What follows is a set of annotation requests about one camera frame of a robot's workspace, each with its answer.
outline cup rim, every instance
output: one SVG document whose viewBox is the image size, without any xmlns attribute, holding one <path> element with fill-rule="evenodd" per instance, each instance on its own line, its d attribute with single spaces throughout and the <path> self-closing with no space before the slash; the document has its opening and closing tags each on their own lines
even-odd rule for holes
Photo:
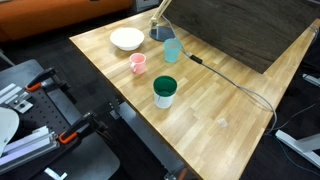
<svg viewBox="0 0 320 180">
<path fill-rule="evenodd" d="M 180 49 L 182 48 L 182 44 L 181 42 L 178 40 L 178 39 L 175 39 L 175 38 L 169 38 L 169 39 L 166 39 L 164 41 L 164 44 L 167 44 L 167 43 L 170 43 L 170 42 L 174 42 L 176 43 L 179 47 L 175 47 L 175 48 L 172 48 L 172 49 Z"/>
<path fill-rule="evenodd" d="M 139 63 L 132 61 L 131 57 L 134 56 L 134 55 L 142 55 L 143 58 L 144 58 L 143 61 L 139 62 Z M 143 64 L 144 62 L 146 62 L 147 58 L 146 58 L 146 55 L 144 55 L 142 53 L 133 53 L 133 54 L 130 55 L 129 60 L 130 60 L 130 62 L 135 63 L 135 64 Z"/>
<path fill-rule="evenodd" d="M 157 83 L 158 80 L 160 79 L 167 79 L 167 80 L 171 80 L 173 83 L 174 83 L 174 90 L 172 92 L 168 92 L 168 94 L 163 94 L 162 92 L 158 91 L 156 88 L 155 88 L 155 85 Z M 157 77 L 154 82 L 153 82 L 153 89 L 154 89 L 154 92 L 157 93 L 159 96 L 162 96 L 162 97 L 169 97 L 169 96 L 172 96 L 176 93 L 177 91 L 177 88 L 178 88 L 178 84 L 177 84 L 177 81 L 171 77 L 171 76 L 159 76 Z"/>
</svg>

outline pink cup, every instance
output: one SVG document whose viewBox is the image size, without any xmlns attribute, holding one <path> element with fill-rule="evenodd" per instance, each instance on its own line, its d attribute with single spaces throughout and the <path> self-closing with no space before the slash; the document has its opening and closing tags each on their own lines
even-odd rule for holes
<svg viewBox="0 0 320 180">
<path fill-rule="evenodd" d="M 131 71 L 142 74 L 146 70 L 146 56 L 142 53 L 134 53 L 130 56 Z"/>
</svg>

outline floor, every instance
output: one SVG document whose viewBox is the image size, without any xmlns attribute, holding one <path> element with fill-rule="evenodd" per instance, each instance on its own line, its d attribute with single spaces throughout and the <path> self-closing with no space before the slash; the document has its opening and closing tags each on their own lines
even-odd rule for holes
<svg viewBox="0 0 320 180">
<path fill-rule="evenodd" d="M 68 39 L 127 16 L 128 12 L 107 15 L 6 44 L 2 49 L 16 64 L 36 59 L 44 68 L 54 67 L 58 70 L 58 76 L 72 86 L 69 92 L 77 100 L 75 106 L 78 110 L 81 113 L 92 110 L 97 113 L 99 119 L 108 124 L 110 134 L 117 139 L 117 142 L 121 142 L 106 142 L 121 162 L 119 170 L 111 179 L 163 179 L 166 170 L 161 163 L 121 118 L 114 120 L 110 115 L 111 107 L 105 90 L 108 87 L 104 77 L 89 64 L 86 57 Z M 310 47 L 277 108 L 276 127 L 289 121 L 282 130 L 298 139 L 320 132 L 320 114 L 318 113 L 320 89 L 302 79 L 303 73 L 320 76 L 319 45 L 320 38 L 316 39 Z M 0 70 L 9 67 L 4 61 L 0 61 Z M 291 149 L 281 145 L 273 134 L 261 138 L 241 176 L 242 180 L 320 179 L 318 168 Z"/>
</svg>

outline white bowl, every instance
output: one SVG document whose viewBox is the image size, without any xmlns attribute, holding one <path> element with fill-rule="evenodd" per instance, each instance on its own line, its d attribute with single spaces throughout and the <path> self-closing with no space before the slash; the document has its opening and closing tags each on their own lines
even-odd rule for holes
<svg viewBox="0 0 320 180">
<path fill-rule="evenodd" d="M 137 49 L 144 40 L 144 34 L 136 28 L 120 28 L 111 33 L 111 42 L 124 51 Z"/>
</svg>

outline metal bracket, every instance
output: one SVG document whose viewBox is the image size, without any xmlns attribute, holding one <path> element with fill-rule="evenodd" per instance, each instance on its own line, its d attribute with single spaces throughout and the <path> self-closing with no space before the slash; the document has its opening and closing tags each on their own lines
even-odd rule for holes
<svg viewBox="0 0 320 180">
<path fill-rule="evenodd" d="M 171 173 L 167 173 L 165 176 L 164 176 L 164 180 L 177 180 L 176 176 L 174 176 L 173 174 Z"/>
<path fill-rule="evenodd" d="M 308 74 L 303 74 L 302 78 L 315 86 L 318 86 L 318 87 L 320 86 L 320 79 L 319 78 L 315 78 L 315 77 L 310 76 Z"/>
<path fill-rule="evenodd" d="M 6 104 L 20 113 L 25 113 L 33 106 L 27 101 L 29 98 L 31 95 L 28 92 L 13 83 L 0 91 L 0 104 Z"/>
<path fill-rule="evenodd" d="M 110 111 L 110 114 L 114 119 L 118 119 L 120 117 L 119 113 L 115 110 Z"/>
</svg>

